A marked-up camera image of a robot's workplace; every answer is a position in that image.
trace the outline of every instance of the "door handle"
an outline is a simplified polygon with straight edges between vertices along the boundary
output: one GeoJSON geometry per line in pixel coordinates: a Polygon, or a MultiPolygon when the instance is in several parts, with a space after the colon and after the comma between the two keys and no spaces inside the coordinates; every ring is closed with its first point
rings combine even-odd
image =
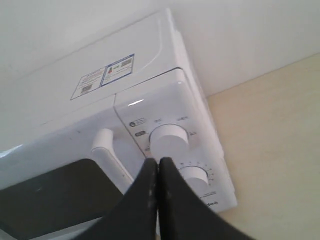
{"type": "Polygon", "coordinates": [[[108,178],[124,194],[134,180],[117,158],[113,141],[114,133],[112,130],[107,128],[100,129],[94,137],[91,153],[93,160],[97,162],[108,178]]]}

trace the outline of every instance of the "control panel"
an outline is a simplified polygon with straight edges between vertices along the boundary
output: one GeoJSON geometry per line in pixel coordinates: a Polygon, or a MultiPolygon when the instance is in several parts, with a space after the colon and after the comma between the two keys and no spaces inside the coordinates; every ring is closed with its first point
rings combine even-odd
{"type": "Polygon", "coordinates": [[[191,189],[222,211],[237,202],[227,170],[206,145],[213,140],[202,134],[206,122],[194,97],[176,69],[118,93],[115,111],[146,158],[171,157],[191,189]]]}

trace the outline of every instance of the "microwave door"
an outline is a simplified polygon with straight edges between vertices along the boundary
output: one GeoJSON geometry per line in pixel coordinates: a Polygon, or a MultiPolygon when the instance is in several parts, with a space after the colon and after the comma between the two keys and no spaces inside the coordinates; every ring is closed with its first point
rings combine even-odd
{"type": "Polygon", "coordinates": [[[0,159],[0,240],[67,240],[118,203],[145,156],[113,103],[52,121],[0,159]]]}

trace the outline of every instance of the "microwave oven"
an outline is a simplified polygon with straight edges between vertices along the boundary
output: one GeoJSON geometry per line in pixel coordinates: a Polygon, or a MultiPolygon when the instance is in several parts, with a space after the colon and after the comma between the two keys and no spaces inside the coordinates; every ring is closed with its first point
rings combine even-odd
{"type": "Polygon", "coordinates": [[[73,238],[108,214],[149,157],[172,157],[213,211],[237,205],[169,9],[9,83],[0,112],[0,240],[73,238]]]}

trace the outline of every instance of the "power knob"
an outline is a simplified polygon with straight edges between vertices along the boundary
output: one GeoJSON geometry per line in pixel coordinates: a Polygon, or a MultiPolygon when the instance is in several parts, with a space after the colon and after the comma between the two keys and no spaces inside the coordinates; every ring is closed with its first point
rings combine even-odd
{"type": "Polygon", "coordinates": [[[208,190],[208,175],[197,166],[186,166],[179,170],[189,187],[198,195],[203,196],[208,190]]]}
{"type": "Polygon", "coordinates": [[[150,136],[150,151],[156,160],[183,157],[189,150],[188,134],[181,126],[165,124],[155,128],[150,136]]]}

